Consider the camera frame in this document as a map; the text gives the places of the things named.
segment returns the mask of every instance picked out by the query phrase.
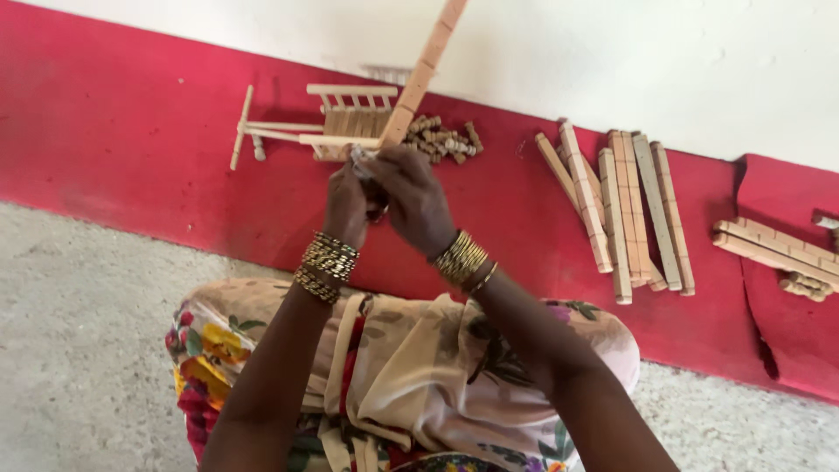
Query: concrete floor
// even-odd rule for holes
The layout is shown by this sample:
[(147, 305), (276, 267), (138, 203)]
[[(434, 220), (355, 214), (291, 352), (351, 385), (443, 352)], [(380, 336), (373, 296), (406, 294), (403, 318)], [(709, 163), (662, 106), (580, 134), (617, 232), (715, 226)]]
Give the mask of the concrete floor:
[[(274, 270), (0, 203), (0, 470), (193, 470), (163, 335), (191, 287)], [(839, 470), (839, 408), (644, 363), (683, 470)]]

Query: hand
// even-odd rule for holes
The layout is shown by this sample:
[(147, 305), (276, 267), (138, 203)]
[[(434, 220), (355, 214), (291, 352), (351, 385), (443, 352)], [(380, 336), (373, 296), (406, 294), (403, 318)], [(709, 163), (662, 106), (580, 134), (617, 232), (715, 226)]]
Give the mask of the hand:
[(457, 237), (443, 187), (429, 157), (405, 147), (383, 149), (376, 160), (359, 163), (389, 194), (390, 222), (406, 241), (436, 258)]
[(367, 198), (350, 160), (329, 178), (323, 233), (358, 250), (367, 236)]

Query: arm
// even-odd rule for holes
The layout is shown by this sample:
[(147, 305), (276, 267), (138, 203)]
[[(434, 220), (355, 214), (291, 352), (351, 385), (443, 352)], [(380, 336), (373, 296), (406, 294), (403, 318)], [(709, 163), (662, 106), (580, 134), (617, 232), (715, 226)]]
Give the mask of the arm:
[[(430, 260), (456, 238), (427, 156), (388, 149), (365, 167), (390, 195), (393, 227)], [(487, 260), (466, 283), (490, 271)], [(473, 294), (560, 414), (589, 472), (678, 470), (620, 382), (574, 330), (502, 270)]]
[[(330, 178), (323, 233), (360, 248), (366, 200), (349, 165)], [(341, 282), (309, 267), (333, 288)], [(202, 472), (283, 471), (320, 334), (332, 305), (295, 282), (224, 403)]]

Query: pile of wooden pieces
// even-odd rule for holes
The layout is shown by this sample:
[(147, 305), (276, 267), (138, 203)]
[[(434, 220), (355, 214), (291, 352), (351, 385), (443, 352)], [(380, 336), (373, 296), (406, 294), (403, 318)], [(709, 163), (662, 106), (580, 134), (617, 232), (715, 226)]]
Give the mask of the pile of wooden pieces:
[(814, 302), (839, 290), (839, 255), (793, 238), (756, 221), (737, 218), (714, 225), (714, 245), (793, 275), (780, 282), (784, 291)]
[(439, 164), (444, 157), (451, 155), (460, 165), (466, 162), (467, 156), (483, 151), (475, 125), (470, 121), (464, 128), (466, 135), (443, 126), (439, 116), (428, 118), (420, 115), (408, 126), (403, 143), (411, 149), (425, 152), (431, 157), (431, 164)]
[[(586, 226), (601, 273), (612, 273), (619, 304), (632, 303), (632, 289), (650, 285), (683, 296), (696, 294), (684, 231), (664, 146), (641, 133), (612, 131), (599, 153), (600, 178), (582, 156), (573, 125), (560, 124), (556, 150), (544, 134), (536, 144)], [(641, 183), (653, 219), (664, 274), (649, 258)]]

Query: bracelet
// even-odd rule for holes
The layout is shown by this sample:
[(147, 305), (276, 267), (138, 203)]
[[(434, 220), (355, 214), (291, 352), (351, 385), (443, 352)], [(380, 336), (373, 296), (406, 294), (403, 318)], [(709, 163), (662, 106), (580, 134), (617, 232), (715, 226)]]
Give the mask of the bracelet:
[(483, 288), (483, 286), (485, 286), (487, 284), (487, 282), (489, 282), (489, 279), (490, 279), (490, 277), (492, 277), (492, 274), (495, 274), (495, 270), (497, 268), (498, 268), (498, 262), (496, 262), (495, 264), (492, 265), (492, 268), (489, 270), (489, 274), (487, 274), (487, 276), (484, 277), (482, 281), (478, 282), (476, 286), (474, 286), (471, 290), (469, 290), (469, 295), (475, 293), (476, 291), (481, 290)]
[(453, 286), (463, 287), (485, 260), (487, 251), (472, 241), (469, 233), (461, 230), (455, 242), (432, 265)]
[(330, 305), (334, 305), (338, 301), (338, 290), (328, 286), (303, 266), (294, 273), (294, 280), (310, 294)]
[(323, 234), (320, 231), (315, 232), (315, 241), (324, 244), (325, 246), (329, 246), (333, 249), (347, 253), (347, 255), (349, 255), (353, 259), (358, 259), (358, 256), (360, 255), (358, 251), (352, 248), (352, 246), (344, 244), (338, 239), (332, 238), (332, 236), (330, 236), (329, 234)]
[(303, 253), (303, 264), (346, 282), (350, 280), (350, 272), (355, 268), (356, 260), (318, 241), (313, 241)]

